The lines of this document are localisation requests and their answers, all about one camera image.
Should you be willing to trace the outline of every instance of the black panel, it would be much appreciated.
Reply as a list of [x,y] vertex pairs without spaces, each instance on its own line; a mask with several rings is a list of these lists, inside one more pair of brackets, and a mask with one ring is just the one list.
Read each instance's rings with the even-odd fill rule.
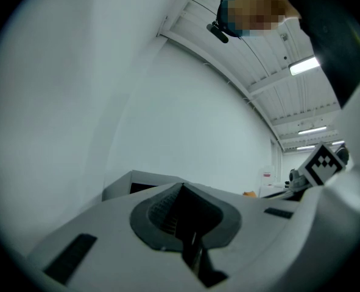
[[57,282],[65,284],[96,240],[92,235],[80,234],[44,272]]
[[302,200],[303,195],[307,191],[307,189],[303,189],[303,190],[301,190],[299,192],[295,192],[292,196],[290,196],[289,198],[286,198],[284,200],[287,200],[287,201],[300,201],[300,200]]
[[283,217],[283,218],[288,218],[288,219],[290,219],[294,214],[293,212],[279,210],[279,209],[275,209],[273,207],[268,207],[264,211],[264,213],[268,213],[268,214],[276,215],[277,217]]
[[273,197],[276,197],[276,196],[285,195],[286,193],[287,193],[287,191],[284,191],[284,192],[276,192],[276,193],[272,193],[271,195],[264,196],[264,197],[262,197],[262,198],[269,199],[269,198],[273,198]]
[[133,182],[131,183],[130,193],[141,192],[142,190],[149,189],[151,187],[156,187],[156,185],[145,185],[145,184],[138,184],[137,182]]

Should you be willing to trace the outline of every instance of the curved ceiling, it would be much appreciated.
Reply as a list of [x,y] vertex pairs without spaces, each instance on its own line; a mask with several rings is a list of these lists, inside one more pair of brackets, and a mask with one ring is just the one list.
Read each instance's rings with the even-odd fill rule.
[[[292,76],[288,65],[314,55],[297,19],[289,19],[264,36],[229,37],[220,42],[206,29],[216,18],[220,0],[175,0],[159,34],[199,55],[223,73],[252,103],[282,149],[340,139],[333,120],[340,111],[320,67]],[[326,125],[319,133],[297,133]]]

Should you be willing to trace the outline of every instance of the person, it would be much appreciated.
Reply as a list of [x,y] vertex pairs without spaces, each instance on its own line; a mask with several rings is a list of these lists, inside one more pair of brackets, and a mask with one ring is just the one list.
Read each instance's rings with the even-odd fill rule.
[[249,37],[297,18],[344,106],[360,83],[360,7],[351,0],[221,0],[217,28]]

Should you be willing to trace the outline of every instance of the fluorescent light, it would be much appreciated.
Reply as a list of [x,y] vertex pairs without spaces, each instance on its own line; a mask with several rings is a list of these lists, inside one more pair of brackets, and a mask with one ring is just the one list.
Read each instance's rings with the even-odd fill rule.
[[338,141],[338,142],[334,142],[332,143],[332,145],[339,145],[339,144],[343,144],[345,141]]
[[311,146],[303,146],[303,147],[297,147],[297,150],[303,150],[303,149],[310,149],[310,148],[315,148],[315,145],[311,145]]
[[327,129],[327,127],[314,128],[314,129],[300,131],[299,134],[307,134],[307,133],[312,133],[312,132],[318,132],[318,131],[322,131],[322,130],[326,130],[326,129]]
[[320,64],[317,59],[315,57],[311,57],[299,63],[294,63],[292,66],[290,65],[289,70],[292,75],[297,75],[303,71],[307,71],[318,66],[320,66]]

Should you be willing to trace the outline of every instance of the microphone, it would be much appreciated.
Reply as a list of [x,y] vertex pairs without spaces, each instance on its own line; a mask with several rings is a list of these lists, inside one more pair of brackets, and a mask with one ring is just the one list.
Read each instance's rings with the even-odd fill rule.
[[228,43],[228,38],[227,36],[222,33],[215,25],[212,25],[212,24],[208,24],[206,26],[206,28],[214,34],[214,36],[216,38],[218,38],[219,40],[221,40],[223,43]]

